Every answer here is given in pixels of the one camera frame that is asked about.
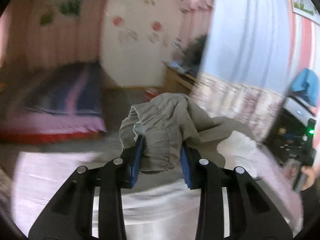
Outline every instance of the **gray cloth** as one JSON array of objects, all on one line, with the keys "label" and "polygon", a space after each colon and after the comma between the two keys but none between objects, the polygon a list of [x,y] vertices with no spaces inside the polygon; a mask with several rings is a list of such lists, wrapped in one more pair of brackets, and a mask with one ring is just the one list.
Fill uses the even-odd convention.
[{"label": "gray cloth", "polygon": [[164,93],[148,103],[131,106],[129,116],[122,121],[119,135],[123,148],[134,146],[138,135],[145,135],[146,145],[141,171],[170,171],[179,165],[183,141],[196,148],[202,157],[224,167],[225,159],[217,144],[233,130],[253,138],[240,122],[225,117],[210,118],[184,94]]}]

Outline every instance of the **purple bedding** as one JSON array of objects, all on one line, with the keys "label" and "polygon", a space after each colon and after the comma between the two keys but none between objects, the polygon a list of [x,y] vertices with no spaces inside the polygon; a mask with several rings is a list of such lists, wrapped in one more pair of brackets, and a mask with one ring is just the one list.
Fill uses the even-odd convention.
[{"label": "purple bedding", "polygon": [[99,116],[100,77],[98,62],[59,67],[27,96],[23,108],[30,113]]},{"label": "purple bedding", "polygon": [[9,134],[72,134],[106,131],[97,116],[66,116],[18,111],[0,123],[0,132]]}]

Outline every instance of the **wooden desk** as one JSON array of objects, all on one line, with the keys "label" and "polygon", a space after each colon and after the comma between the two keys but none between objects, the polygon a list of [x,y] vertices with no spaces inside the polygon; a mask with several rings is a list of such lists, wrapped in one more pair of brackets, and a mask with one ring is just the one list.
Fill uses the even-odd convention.
[{"label": "wooden desk", "polygon": [[167,71],[164,79],[163,92],[189,95],[193,89],[193,85],[197,81],[196,77],[186,73],[180,74],[176,69],[169,67],[165,62],[164,65],[167,67]]}]

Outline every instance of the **framed picture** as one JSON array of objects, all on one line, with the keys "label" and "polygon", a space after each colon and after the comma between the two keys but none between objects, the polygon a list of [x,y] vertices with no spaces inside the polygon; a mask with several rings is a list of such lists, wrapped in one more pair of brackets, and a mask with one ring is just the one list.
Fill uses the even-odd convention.
[{"label": "framed picture", "polygon": [[291,0],[292,11],[320,25],[320,15],[311,0]]}]

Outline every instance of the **blue gripper pad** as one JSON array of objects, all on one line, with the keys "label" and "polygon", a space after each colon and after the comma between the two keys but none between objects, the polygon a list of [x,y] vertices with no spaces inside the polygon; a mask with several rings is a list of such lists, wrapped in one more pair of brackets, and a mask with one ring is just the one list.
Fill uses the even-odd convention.
[{"label": "blue gripper pad", "polygon": [[201,155],[198,150],[190,148],[183,142],[181,147],[180,164],[182,168],[184,182],[190,189],[201,188],[204,177],[198,162]]},{"label": "blue gripper pad", "polygon": [[141,166],[141,156],[143,152],[143,143],[144,138],[140,135],[138,136],[136,145],[135,145],[135,154],[134,159],[130,163],[131,173],[130,173],[130,184],[132,187],[137,183],[140,166]]},{"label": "blue gripper pad", "polygon": [[185,147],[181,147],[180,164],[182,168],[184,182],[185,184],[187,184],[188,188],[191,188],[191,185],[192,185],[191,171],[190,171],[190,166],[189,166]]}]

